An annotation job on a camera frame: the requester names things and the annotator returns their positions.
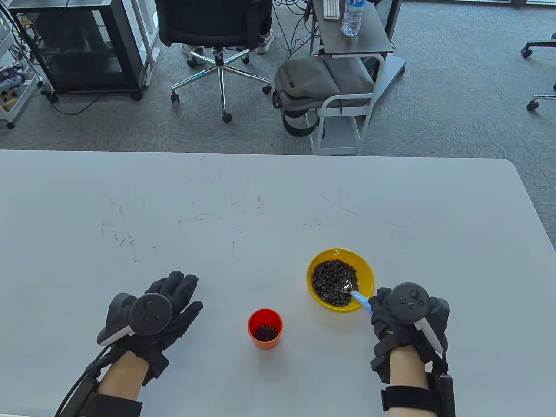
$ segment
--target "keyboard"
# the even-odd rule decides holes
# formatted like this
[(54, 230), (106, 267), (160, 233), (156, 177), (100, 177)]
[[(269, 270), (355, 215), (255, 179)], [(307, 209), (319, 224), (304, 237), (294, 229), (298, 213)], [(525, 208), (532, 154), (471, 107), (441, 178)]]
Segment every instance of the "keyboard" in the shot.
[(340, 0), (323, 0), (324, 18), (338, 20), (340, 18)]

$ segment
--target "metal spoon head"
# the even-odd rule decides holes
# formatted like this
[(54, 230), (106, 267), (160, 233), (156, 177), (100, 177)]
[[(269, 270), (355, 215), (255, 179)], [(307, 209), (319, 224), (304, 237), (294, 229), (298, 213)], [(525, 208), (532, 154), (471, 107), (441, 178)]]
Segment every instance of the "metal spoon head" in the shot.
[(344, 288), (342, 288), (340, 291), (345, 292), (347, 294), (351, 293), (353, 291), (353, 285), (351, 284), (351, 281), (346, 280), (346, 284), (344, 285)]

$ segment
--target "forearm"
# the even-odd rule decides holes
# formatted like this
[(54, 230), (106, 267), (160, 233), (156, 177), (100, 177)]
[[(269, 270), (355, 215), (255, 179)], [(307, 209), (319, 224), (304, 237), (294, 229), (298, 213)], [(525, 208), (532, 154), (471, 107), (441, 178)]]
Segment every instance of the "forearm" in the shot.
[[(428, 389), (425, 365), (412, 346), (394, 349), (390, 353), (390, 385), (416, 386)], [(389, 417), (436, 417), (435, 413), (413, 408), (391, 408)]]
[(128, 351), (108, 368), (97, 392), (136, 401), (148, 367), (147, 361)]

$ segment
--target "black cabinet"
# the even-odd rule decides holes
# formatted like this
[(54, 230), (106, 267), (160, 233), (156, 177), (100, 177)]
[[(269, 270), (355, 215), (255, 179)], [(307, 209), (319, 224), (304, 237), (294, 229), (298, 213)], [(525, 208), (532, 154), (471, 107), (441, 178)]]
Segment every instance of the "black cabinet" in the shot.
[(54, 88), (45, 94), (141, 96), (146, 72), (122, 0), (14, 0), (9, 11)]

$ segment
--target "hand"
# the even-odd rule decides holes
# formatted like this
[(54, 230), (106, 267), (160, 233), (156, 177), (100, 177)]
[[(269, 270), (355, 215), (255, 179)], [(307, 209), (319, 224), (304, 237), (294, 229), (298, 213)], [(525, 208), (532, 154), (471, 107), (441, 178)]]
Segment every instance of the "hand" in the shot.
[(153, 282), (145, 294), (156, 292), (168, 299), (172, 305), (170, 323), (164, 330), (153, 336), (125, 336), (114, 343), (114, 348), (131, 350), (139, 357), (152, 349), (159, 351), (168, 349), (179, 337), (184, 335), (203, 308), (203, 303), (200, 301), (189, 304), (193, 292), (197, 288), (197, 281), (198, 278), (195, 275), (184, 276), (180, 271), (174, 271), (167, 278)]
[(413, 346), (423, 363), (430, 362), (436, 353), (423, 332), (417, 330), (413, 324), (400, 321), (390, 311), (388, 299), (391, 291), (390, 288), (382, 287), (378, 289), (376, 296), (369, 298), (369, 304), (373, 309), (371, 324), (376, 337), (382, 340), (389, 334), (393, 334), (397, 347)]

